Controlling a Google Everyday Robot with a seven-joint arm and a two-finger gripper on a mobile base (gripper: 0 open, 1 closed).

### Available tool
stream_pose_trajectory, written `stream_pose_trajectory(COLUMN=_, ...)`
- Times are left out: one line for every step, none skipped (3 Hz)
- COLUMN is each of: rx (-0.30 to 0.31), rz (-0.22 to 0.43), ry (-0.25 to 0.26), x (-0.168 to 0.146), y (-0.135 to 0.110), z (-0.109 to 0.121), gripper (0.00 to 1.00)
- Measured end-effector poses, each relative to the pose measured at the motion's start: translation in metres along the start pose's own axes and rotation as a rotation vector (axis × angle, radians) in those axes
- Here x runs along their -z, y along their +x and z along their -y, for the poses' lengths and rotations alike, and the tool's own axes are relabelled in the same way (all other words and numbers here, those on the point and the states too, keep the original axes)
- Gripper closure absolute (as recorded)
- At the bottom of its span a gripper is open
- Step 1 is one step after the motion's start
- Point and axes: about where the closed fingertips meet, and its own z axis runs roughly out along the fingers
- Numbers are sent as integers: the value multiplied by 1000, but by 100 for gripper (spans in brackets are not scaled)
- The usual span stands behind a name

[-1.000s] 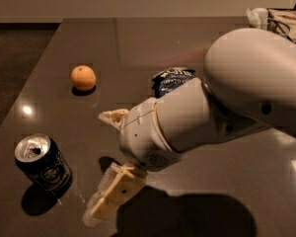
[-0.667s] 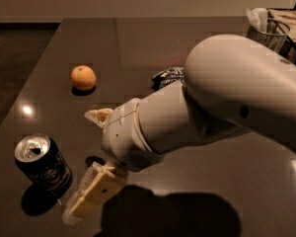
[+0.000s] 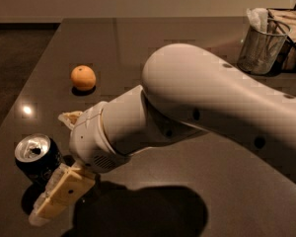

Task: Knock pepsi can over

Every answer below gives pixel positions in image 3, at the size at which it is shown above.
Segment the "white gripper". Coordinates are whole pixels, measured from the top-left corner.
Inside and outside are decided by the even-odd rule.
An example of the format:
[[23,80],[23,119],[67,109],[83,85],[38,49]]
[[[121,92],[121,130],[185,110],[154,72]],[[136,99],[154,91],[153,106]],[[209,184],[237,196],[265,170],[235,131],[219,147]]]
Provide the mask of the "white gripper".
[[43,226],[74,204],[94,184],[94,173],[107,173],[129,162],[118,154],[105,135],[103,110],[107,102],[99,102],[85,112],[62,113],[58,119],[71,131],[69,151],[83,167],[60,164],[39,195],[29,216],[33,226]]

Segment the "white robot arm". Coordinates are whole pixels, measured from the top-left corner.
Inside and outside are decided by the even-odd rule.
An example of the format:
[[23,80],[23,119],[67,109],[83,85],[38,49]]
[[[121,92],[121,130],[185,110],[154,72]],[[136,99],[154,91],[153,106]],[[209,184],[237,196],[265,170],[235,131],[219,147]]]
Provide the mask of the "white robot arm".
[[139,86],[80,114],[71,127],[71,167],[56,169],[34,204],[42,226],[109,172],[146,148],[196,133],[236,141],[296,181],[296,97],[252,79],[194,45],[170,44],[146,61]]

